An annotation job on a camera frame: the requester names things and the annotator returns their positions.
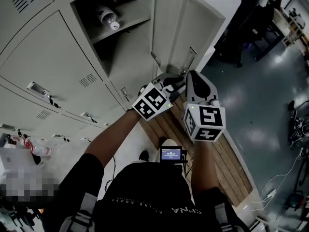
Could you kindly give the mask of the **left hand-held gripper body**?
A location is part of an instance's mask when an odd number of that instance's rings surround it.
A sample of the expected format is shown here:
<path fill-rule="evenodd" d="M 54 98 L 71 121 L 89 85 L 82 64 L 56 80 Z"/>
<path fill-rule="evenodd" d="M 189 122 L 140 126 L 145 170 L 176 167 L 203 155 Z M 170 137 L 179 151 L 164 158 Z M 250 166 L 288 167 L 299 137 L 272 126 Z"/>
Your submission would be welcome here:
<path fill-rule="evenodd" d="M 173 102 L 185 91 L 182 75 L 163 73 L 143 86 L 132 108 L 146 121 L 173 107 Z"/>

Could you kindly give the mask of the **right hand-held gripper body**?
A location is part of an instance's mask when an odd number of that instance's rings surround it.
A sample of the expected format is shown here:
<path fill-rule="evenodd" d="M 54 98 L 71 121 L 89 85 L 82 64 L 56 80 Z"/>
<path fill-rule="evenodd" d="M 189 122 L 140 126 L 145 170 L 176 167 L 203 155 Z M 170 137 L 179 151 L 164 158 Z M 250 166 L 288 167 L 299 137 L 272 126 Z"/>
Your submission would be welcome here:
<path fill-rule="evenodd" d="M 186 77 L 183 122 L 191 141 L 215 142 L 226 128 L 215 85 L 197 71 Z"/>

